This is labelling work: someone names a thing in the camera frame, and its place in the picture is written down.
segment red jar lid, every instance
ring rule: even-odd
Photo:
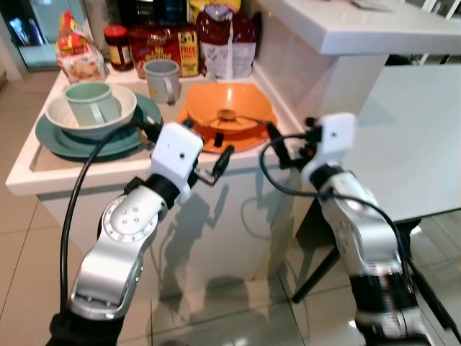
[[[122,25],[109,25],[104,29],[107,37],[123,37],[127,34],[127,28]]]

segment black cable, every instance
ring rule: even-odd
[[[305,133],[298,133],[298,134],[294,134],[294,135],[288,135],[288,136],[282,136],[282,137],[276,138],[273,141],[268,142],[268,144],[261,150],[261,153],[259,154],[259,166],[261,167],[262,172],[264,173],[266,178],[270,181],[270,183],[272,185],[274,185],[274,187],[277,190],[279,190],[279,191],[281,191],[281,192],[283,192],[283,193],[285,193],[287,195],[306,197],[306,198],[325,198],[325,199],[337,198],[337,199],[340,199],[340,200],[353,200],[354,202],[358,202],[358,203],[360,203],[362,205],[370,207],[371,209],[373,209],[377,213],[379,213],[385,219],[385,221],[389,224],[389,226],[391,227],[391,229],[393,230],[393,232],[395,234],[395,237],[397,238],[398,254],[400,256],[400,260],[401,260],[401,263],[402,263],[403,274],[405,275],[405,277],[407,279],[407,283],[409,285],[411,285],[411,282],[412,282],[411,279],[410,279],[410,275],[409,275],[408,267],[407,267],[407,265],[409,265],[411,270],[413,271],[413,275],[414,275],[415,279],[417,279],[419,284],[424,287],[425,294],[422,295],[424,300],[426,300],[426,302],[429,304],[429,306],[431,307],[431,310],[434,311],[434,309],[435,309],[434,313],[436,314],[437,319],[440,322],[442,322],[442,321],[444,322],[444,323],[441,323],[442,326],[444,328],[450,328],[452,330],[453,334],[455,335],[457,341],[461,344],[461,334],[459,333],[459,331],[457,329],[456,323],[453,321],[453,319],[449,315],[448,311],[443,306],[442,302],[440,302],[440,300],[437,298],[437,295],[432,290],[430,285],[426,282],[426,279],[424,279],[424,276],[418,271],[415,264],[411,260],[410,256],[407,255],[406,249],[404,247],[404,243],[402,241],[402,238],[400,236],[400,232],[399,232],[397,226],[394,224],[392,219],[382,209],[378,208],[376,205],[373,205],[372,203],[370,203],[370,202],[368,202],[366,200],[362,200],[362,199],[354,197],[354,196],[338,195],[338,194],[335,194],[335,193],[327,193],[327,192],[304,192],[304,191],[291,190],[291,189],[279,184],[278,182],[276,182],[274,180],[274,178],[272,178],[269,171],[267,170],[266,164],[264,163],[264,155],[265,155],[265,153],[266,153],[266,151],[267,151],[267,149],[269,147],[271,147],[271,146],[273,146],[275,144],[278,144],[278,143],[280,143],[280,142],[282,142],[282,141],[284,141],[285,139],[288,139],[288,138],[297,138],[297,139],[304,139],[305,140],[306,139],[306,134]]]
[[[98,143],[98,145],[90,153],[85,164],[81,168],[80,175],[77,177],[76,183],[73,187],[71,197],[69,199],[69,204],[66,211],[66,217],[64,218],[63,232],[61,234],[61,247],[60,247],[60,260],[59,260],[59,271],[60,271],[60,312],[64,313],[67,308],[67,299],[68,299],[68,278],[67,278],[67,259],[68,259],[68,243],[69,243],[69,234],[71,232],[71,223],[73,210],[77,202],[77,197],[79,196],[81,185],[84,181],[88,168],[91,166],[93,161],[96,159],[97,155],[101,149],[118,133],[127,130],[128,128],[138,127],[142,128],[142,124],[135,119],[132,119],[130,123],[124,124],[119,128],[116,128],[109,132],[103,139]]]

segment black chair leg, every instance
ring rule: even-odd
[[[334,266],[339,260],[339,252],[336,247],[330,251],[327,257],[323,260],[322,263],[317,267],[315,272],[308,278],[303,286],[295,293],[293,296],[293,302],[298,304],[300,301],[307,296],[307,294],[317,285],[323,276]]]

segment jar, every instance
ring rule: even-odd
[[[128,71],[133,68],[127,30],[122,25],[109,25],[104,29],[104,37],[109,46],[110,63],[114,70]]]

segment glass door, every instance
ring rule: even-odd
[[[29,69],[58,67],[55,43],[61,13],[72,11],[83,23],[80,0],[1,0],[0,12],[12,41]]]

